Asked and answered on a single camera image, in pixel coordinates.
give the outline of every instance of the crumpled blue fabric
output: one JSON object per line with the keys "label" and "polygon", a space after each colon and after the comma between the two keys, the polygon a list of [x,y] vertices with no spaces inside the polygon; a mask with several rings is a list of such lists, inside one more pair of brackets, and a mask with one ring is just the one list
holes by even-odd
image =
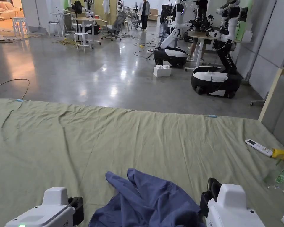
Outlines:
{"label": "crumpled blue fabric", "polygon": [[128,180],[112,172],[105,177],[118,193],[94,213],[88,227],[204,226],[200,207],[173,182],[133,168]]}

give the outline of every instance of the polished gray floor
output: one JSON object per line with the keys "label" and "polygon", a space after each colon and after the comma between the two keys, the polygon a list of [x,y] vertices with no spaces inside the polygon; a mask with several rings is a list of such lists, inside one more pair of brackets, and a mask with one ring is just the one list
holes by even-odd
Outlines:
{"label": "polished gray floor", "polygon": [[[146,61],[133,52],[142,50],[134,43],[156,43],[153,38],[158,37],[158,30],[156,23],[149,23],[146,34],[129,32],[139,39],[103,40],[102,45],[95,45],[92,51],[86,49],[86,53],[52,43],[56,38],[48,36],[0,43],[0,83],[29,79],[26,100],[258,118],[262,107],[250,106],[250,100],[260,97],[249,86],[242,85],[230,100],[196,94],[191,73],[183,69],[172,69],[172,76],[167,78],[153,76],[154,60]],[[186,49],[190,43],[179,41],[178,45]],[[148,47],[144,49],[136,54],[148,56]],[[213,54],[204,58],[215,61]],[[0,86],[0,98],[21,98],[26,86],[26,81],[4,84]]]}

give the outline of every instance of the beige sofa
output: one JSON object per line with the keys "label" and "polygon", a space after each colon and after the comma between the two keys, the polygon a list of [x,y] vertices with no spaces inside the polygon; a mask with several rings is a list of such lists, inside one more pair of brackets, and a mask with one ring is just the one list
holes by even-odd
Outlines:
{"label": "beige sofa", "polygon": [[23,12],[20,12],[20,8],[16,8],[12,3],[8,1],[0,1],[0,17],[4,19],[11,19],[16,16],[23,17]]}

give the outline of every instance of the bed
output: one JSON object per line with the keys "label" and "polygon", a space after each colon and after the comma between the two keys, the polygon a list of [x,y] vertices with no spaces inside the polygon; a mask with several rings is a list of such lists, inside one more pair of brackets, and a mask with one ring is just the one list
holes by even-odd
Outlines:
{"label": "bed", "polygon": [[240,184],[265,226],[283,226],[284,193],[263,185],[275,160],[244,143],[284,148],[259,121],[0,99],[0,226],[65,186],[84,223],[115,194],[105,180],[136,168],[182,187],[197,203],[207,180]]}

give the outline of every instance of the remote control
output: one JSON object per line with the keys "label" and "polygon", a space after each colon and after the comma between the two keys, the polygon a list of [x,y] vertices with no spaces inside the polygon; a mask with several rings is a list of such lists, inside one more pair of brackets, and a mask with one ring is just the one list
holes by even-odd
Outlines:
{"label": "remote control", "polygon": [[258,144],[257,142],[248,139],[245,140],[245,143],[247,143],[248,145],[252,146],[254,149],[256,149],[257,151],[261,152],[262,154],[265,154],[268,157],[272,156],[272,151],[268,150],[266,147],[263,147],[261,144]]}

